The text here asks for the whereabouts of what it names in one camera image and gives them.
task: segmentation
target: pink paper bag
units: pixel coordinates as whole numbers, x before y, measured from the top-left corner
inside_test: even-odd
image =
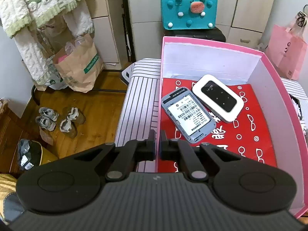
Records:
[[[298,79],[307,51],[303,39],[308,26],[298,28],[295,18],[289,27],[274,25],[266,55],[289,79]]]

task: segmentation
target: pink box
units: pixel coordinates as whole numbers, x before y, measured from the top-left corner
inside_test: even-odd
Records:
[[[296,181],[290,212],[300,217],[308,209],[307,144],[290,96],[269,59],[263,52],[223,42],[163,38],[160,98],[164,78],[199,80],[206,74],[227,85],[252,86],[270,131],[277,166]],[[160,121],[161,102],[158,115]]]

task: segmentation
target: white wall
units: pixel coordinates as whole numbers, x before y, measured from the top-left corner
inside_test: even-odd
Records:
[[[308,4],[308,0],[274,0],[272,12],[261,42],[267,46],[274,24],[287,26],[296,14],[303,10],[306,4]],[[308,60],[304,63],[298,82],[304,88],[306,94],[308,94]]]
[[[0,24],[0,98],[9,98],[9,108],[19,117],[31,99],[33,86],[21,60],[14,40],[7,36]]]

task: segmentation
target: pair of shoes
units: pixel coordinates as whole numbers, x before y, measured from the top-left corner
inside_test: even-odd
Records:
[[[62,110],[62,114],[66,117],[60,121],[60,131],[68,137],[74,138],[77,135],[77,129],[74,123],[83,124],[86,118],[80,109],[75,107],[65,107]]]
[[[40,116],[35,118],[36,123],[48,131],[53,131],[56,127],[55,121],[58,119],[59,113],[51,108],[42,107],[38,110]]]

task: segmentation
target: yellow fabric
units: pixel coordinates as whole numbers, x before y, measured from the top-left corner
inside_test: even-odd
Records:
[[[16,179],[9,174],[0,174],[0,214],[4,219],[3,201],[10,193],[16,192]]]

